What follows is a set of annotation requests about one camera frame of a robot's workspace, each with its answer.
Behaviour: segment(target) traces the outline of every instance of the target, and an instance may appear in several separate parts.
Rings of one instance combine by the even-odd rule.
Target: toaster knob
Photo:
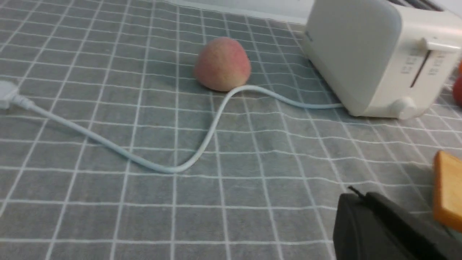
[[[391,105],[391,110],[396,118],[409,119],[415,115],[417,107],[412,98],[405,97],[395,101]]]

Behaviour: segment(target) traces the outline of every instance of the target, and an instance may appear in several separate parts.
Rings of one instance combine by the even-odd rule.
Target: white cable
[[[280,100],[280,101],[282,101],[284,103],[287,103],[287,104],[290,104],[290,105],[293,105],[293,106],[296,106],[296,107],[300,107],[300,108],[329,109],[329,108],[342,107],[342,104],[329,104],[329,105],[304,104],[304,103],[300,103],[300,102],[290,100],[290,99],[288,99],[286,97],[283,97],[283,96],[281,96],[279,94],[276,94],[276,93],[274,93],[272,91],[269,91],[269,90],[267,90],[265,88],[257,87],[257,86],[245,85],[245,86],[237,87],[237,88],[231,90],[230,92],[228,92],[228,94],[223,99],[223,102],[221,103],[220,108],[217,111],[217,115],[213,119],[212,124],[210,125],[210,129],[207,132],[207,135],[205,136],[204,140],[202,141],[201,146],[199,147],[199,149],[197,149],[196,153],[189,160],[187,160],[186,162],[184,162],[181,165],[173,166],[173,167],[167,167],[167,166],[162,166],[162,165],[157,164],[157,163],[150,162],[150,161],[145,160],[145,159],[143,159],[143,158],[141,158],[141,157],[139,157],[137,155],[134,155],[134,154],[128,152],[127,150],[123,149],[122,147],[118,146],[117,144],[109,141],[108,139],[106,139],[106,138],[104,138],[104,137],[102,137],[100,135],[97,135],[97,134],[89,131],[86,128],[83,128],[78,124],[72,123],[69,120],[66,120],[66,119],[64,119],[62,117],[54,115],[54,114],[52,114],[52,113],[50,113],[50,112],[36,106],[33,101],[27,99],[24,96],[14,95],[11,98],[11,102],[18,105],[18,106],[20,106],[20,107],[23,107],[23,108],[25,108],[27,110],[32,110],[32,111],[34,111],[34,112],[36,112],[36,113],[38,113],[38,114],[40,114],[42,116],[45,116],[45,117],[50,118],[50,119],[52,119],[52,120],[54,120],[56,122],[59,122],[59,123],[61,123],[63,125],[66,125],[66,126],[72,128],[72,129],[76,130],[77,132],[80,132],[81,134],[86,135],[89,138],[102,143],[103,145],[109,147],[110,149],[114,150],[115,152],[121,154],[122,156],[125,156],[128,159],[130,159],[130,160],[132,160],[132,161],[134,161],[134,162],[136,162],[136,163],[138,163],[138,164],[140,164],[140,165],[142,165],[142,166],[144,166],[146,168],[149,168],[151,170],[161,172],[161,173],[179,173],[179,172],[185,171],[186,169],[191,167],[194,163],[196,163],[197,160],[202,155],[202,153],[205,151],[207,145],[209,144],[209,142],[210,142],[210,140],[211,140],[211,138],[213,136],[215,128],[217,127],[218,120],[220,119],[221,114],[223,113],[223,110],[225,109],[225,106],[228,103],[228,101],[230,100],[230,98],[233,95],[235,95],[236,93],[241,92],[241,91],[246,91],[246,90],[260,92],[260,93],[266,94],[268,96],[271,96],[271,97],[273,97],[275,99],[278,99],[278,100]]]

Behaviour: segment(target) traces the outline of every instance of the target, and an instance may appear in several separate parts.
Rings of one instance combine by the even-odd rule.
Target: toaster slot
[[[438,12],[443,11],[442,8],[430,2],[430,0],[387,0],[387,1],[395,5],[406,6],[406,7],[416,8],[416,9],[421,9],[421,10],[438,11]]]
[[[412,84],[411,84],[411,88],[414,87],[415,85],[415,82],[417,81],[417,79],[419,78],[419,75],[420,73],[422,72],[422,69],[424,68],[427,60],[428,60],[428,57],[430,57],[430,54],[432,53],[431,50],[428,50],[427,53],[425,53],[425,57],[424,57],[424,61],[422,62],[422,64],[420,65],[420,68],[419,70],[417,71],[417,74],[415,75],[414,77],[414,80],[412,81]]]
[[[433,4],[429,0],[403,0],[413,6],[416,9],[429,10],[429,11],[438,11],[442,12],[443,10],[437,5]]]
[[[405,0],[388,0],[388,2],[394,3],[395,5],[399,5],[399,6],[413,7]]]

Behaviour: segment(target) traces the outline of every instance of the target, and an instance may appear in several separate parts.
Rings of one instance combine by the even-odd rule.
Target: orange object
[[[462,232],[462,161],[442,150],[434,158],[433,217]]]
[[[459,106],[462,106],[462,75],[457,78],[452,86],[452,97]]]

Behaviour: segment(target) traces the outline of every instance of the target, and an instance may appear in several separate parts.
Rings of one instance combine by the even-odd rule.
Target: power cord
[[[213,133],[215,132],[215,129],[217,127],[217,124],[218,124],[218,120],[220,119],[221,117],[221,114],[223,113],[223,110],[225,109],[225,106],[226,104],[228,103],[228,101],[230,100],[230,98],[235,95],[236,93],[238,92],[242,92],[242,91],[254,91],[254,92],[260,92],[260,93],[263,93],[263,94],[266,94],[268,96],[271,96],[277,100],[280,100],[284,103],[287,103],[289,105],[292,105],[292,106],[296,106],[296,107],[300,107],[300,108],[305,108],[305,109],[330,109],[330,108],[339,108],[339,107],[343,107],[342,104],[328,104],[328,105],[315,105],[315,104],[305,104],[305,103],[300,103],[300,102],[296,102],[296,101],[293,101],[293,100],[290,100],[284,96],[281,96],[279,94],[276,94],[272,91],[269,91],[265,88],[262,88],[262,87],[257,87],[257,86],[252,86],[252,85],[245,85],[245,86],[241,86],[241,87],[237,87],[237,88],[234,88],[233,90],[229,91],[225,98],[223,99],[223,102],[221,103],[218,111],[217,111],[217,115],[216,117],[213,119],[213,122],[212,124],[210,125],[210,129],[209,131],[207,132],[207,135],[205,136],[204,140],[202,141],[202,144],[201,146],[197,149],[196,153],[191,156],[191,158],[189,160],[187,160],[186,162],[184,162],[183,164],[181,165],[178,165],[178,166],[173,166],[173,167],[167,167],[167,166],[162,166],[160,164],[157,164],[157,163],[153,163],[153,162],[150,162],[148,160],[145,160],[137,155],[134,155],[130,152],[128,152],[127,150],[123,149],[122,147],[118,146],[117,144],[109,141],[108,139],[100,136],[100,135],[97,135],[91,131],[89,131],[88,129],[86,128],[83,128],[81,127],[80,125],[78,124],[75,124],[69,120],[66,120],[62,117],[59,117],[55,114],[52,114],[40,107],[38,107],[37,105],[35,105],[35,103],[24,97],[24,96],[21,96],[18,94],[19,90],[18,90],[18,87],[16,85],[14,85],[13,83],[9,82],[9,81],[0,81],[0,109],[8,109],[10,107],[10,103],[11,104],[15,104],[15,105],[18,105],[24,109],[27,109],[27,110],[31,110],[31,111],[34,111],[35,113],[37,114],[40,114],[44,117],[47,117],[51,120],[54,120],[58,123],[61,123],[67,127],[70,127],[74,130],[76,130],[77,132],[85,135],[85,136],[88,136],[89,138],[97,141],[97,142],[100,142],[101,144],[107,146],[108,148],[114,150],[115,152],[121,154],[122,156],[125,156],[126,158],[146,167],[146,168],[149,168],[151,170],[154,170],[154,171],[157,171],[157,172],[161,172],[161,173],[179,173],[179,172],[182,172],[182,171],[185,171],[187,170],[189,167],[191,167],[194,163],[197,162],[197,160],[200,158],[200,156],[202,155],[202,153],[205,151],[207,145],[209,144],[212,136],[213,136]]]

